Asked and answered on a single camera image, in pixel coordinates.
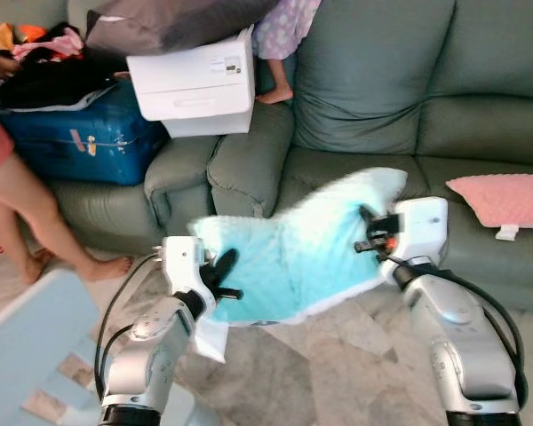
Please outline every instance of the sofa backrest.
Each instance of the sofa backrest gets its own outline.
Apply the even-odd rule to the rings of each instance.
[[[295,144],[533,163],[533,0],[322,0]]]
[[[0,23],[52,28],[67,21],[84,36],[87,12],[107,0],[0,0]]]
[[[533,164],[533,0],[457,0],[417,152]]]
[[[298,49],[295,144],[413,154],[453,0],[322,0]]]
[[[51,28],[68,18],[68,0],[0,0],[0,23]]]

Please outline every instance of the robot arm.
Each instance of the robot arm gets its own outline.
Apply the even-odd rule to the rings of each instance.
[[[221,297],[243,294],[219,288],[236,261],[227,252],[214,267],[204,262],[202,242],[170,237],[161,250],[170,296],[142,315],[131,339],[115,357],[102,400],[99,426],[157,426],[173,384],[173,369],[195,332],[195,323],[211,313]]]
[[[478,299],[435,266],[446,209],[435,197],[403,201],[388,217],[362,208],[368,241],[356,250],[376,250],[384,278],[403,291],[416,335],[429,347],[449,425],[521,425],[514,385],[521,372]]]

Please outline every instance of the child's foot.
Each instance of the child's foot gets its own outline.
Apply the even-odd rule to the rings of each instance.
[[[116,73],[113,73],[113,77],[116,80],[132,80],[131,73],[129,73],[128,71],[117,71]]]
[[[80,275],[88,281],[111,280],[120,278],[131,269],[131,257],[118,257],[106,262],[97,261],[89,271],[79,271]]]
[[[276,104],[277,102],[283,102],[284,100],[292,99],[294,93],[290,87],[276,88],[273,91],[265,93],[264,95],[258,95],[257,101],[263,104]]]
[[[22,273],[22,279],[27,285],[34,284],[42,275],[45,266],[54,258],[51,251],[42,249],[36,252],[26,264],[24,272]]]

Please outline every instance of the pink pillow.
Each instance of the pink pillow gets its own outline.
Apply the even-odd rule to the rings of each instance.
[[[533,228],[533,175],[460,177],[446,185],[464,197],[482,225],[502,227],[496,238],[512,241],[518,228]]]

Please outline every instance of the purple dress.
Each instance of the purple dress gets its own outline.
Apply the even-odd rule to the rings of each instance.
[[[322,0],[281,0],[255,27],[253,50],[261,59],[286,59],[308,34]]]

